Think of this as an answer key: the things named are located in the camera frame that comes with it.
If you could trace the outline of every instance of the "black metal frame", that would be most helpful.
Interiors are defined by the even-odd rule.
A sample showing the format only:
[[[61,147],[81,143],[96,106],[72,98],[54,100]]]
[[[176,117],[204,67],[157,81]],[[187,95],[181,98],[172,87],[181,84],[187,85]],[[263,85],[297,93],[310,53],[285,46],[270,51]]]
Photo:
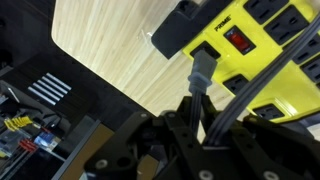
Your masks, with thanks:
[[[139,160],[162,145],[167,163],[155,180],[320,179],[319,142],[250,115],[234,124],[223,147],[203,147],[189,126],[190,103],[184,97],[176,112],[159,117],[135,113],[86,163],[88,176],[135,179]],[[202,105],[207,131],[218,111],[209,96]]]

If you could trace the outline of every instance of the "cable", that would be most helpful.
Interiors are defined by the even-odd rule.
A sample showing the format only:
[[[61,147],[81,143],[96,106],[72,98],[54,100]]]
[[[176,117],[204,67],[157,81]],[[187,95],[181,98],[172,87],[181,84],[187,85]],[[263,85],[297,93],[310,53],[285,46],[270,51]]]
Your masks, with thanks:
[[[202,93],[195,92],[192,93],[192,100],[191,100],[191,112],[190,112],[190,121],[191,121],[191,129],[195,135],[198,134],[199,128],[199,121],[201,115],[201,97]]]
[[[217,65],[215,59],[205,50],[200,50],[194,55],[189,91],[192,93],[190,128],[197,136],[201,115],[201,97],[206,94],[207,88],[212,84],[211,78]]]
[[[270,82],[270,80],[318,33],[320,15],[291,43],[274,61],[263,69],[255,78],[243,87],[238,95],[222,111],[210,126],[204,145],[219,145],[224,134],[233,122],[248,106],[253,98]]]

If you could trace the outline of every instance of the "wooden table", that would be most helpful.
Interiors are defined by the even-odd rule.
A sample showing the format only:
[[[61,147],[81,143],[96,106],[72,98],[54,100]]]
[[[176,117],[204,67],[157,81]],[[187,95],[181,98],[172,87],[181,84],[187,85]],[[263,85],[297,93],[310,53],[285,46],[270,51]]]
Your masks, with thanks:
[[[167,60],[151,36],[179,0],[57,0],[52,37],[79,62],[158,115],[176,109],[188,92],[192,61]],[[231,100],[213,84],[217,109]]]

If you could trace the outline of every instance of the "outlet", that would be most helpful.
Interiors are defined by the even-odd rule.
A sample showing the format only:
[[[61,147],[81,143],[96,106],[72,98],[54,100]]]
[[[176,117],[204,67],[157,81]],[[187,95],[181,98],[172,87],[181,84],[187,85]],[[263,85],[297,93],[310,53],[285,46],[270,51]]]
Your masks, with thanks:
[[[242,75],[232,77],[231,79],[223,82],[223,85],[229,89],[234,95],[237,95],[238,92],[248,83],[249,81]]]
[[[320,55],[301,66],[301,69],[313,82],[320,82]]]
[[[264,30],[274,41],[282,45],[307,27],[308,24],[308,21],[297,8],[290,5],[278,17],[272,20]]]
[[[293,61],[296,64],[301,64],[318,52],[320,52],[320,36],[317,34],[295,57],[293,57]]]
[[[220,53],[217,50],[215,50],[207,41],[203,41],[198,47],[196,47],[190,53],[190,55],[194,57],[194,55],[200,50],[206,51],[206,53],[208,53],[211,57],[215,59],[218,59],[221,56]]]
[[[249,0],[244,8],[259,24],[263,24],[288,2],[289,0]]]
[[[263,119],[271,120],[283,117],[284,114],[273,104],[268,104],[256,109],[253,109],[258,116],[262,117]]]

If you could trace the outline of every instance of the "wire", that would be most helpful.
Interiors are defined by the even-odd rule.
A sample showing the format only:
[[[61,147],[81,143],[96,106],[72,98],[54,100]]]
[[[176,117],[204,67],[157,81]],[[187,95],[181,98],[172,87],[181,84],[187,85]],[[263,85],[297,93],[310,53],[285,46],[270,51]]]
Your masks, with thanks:
[[[303,33],[291,43],[273,62],[263,69],[255,78],[243,87],[238,95],[222,111],[210,126],[204,145],[219,145],[224,134],[233,122],[253,100],[253,98],[270,82],[270,80],[318,33],[320,14]]]
[[[191,129],[192,132],[197,136],[198,129],[199,129],[199,121],[201,115],[201,97],[202,93],[194,92],[192,93],[192,100],[191,100]]]

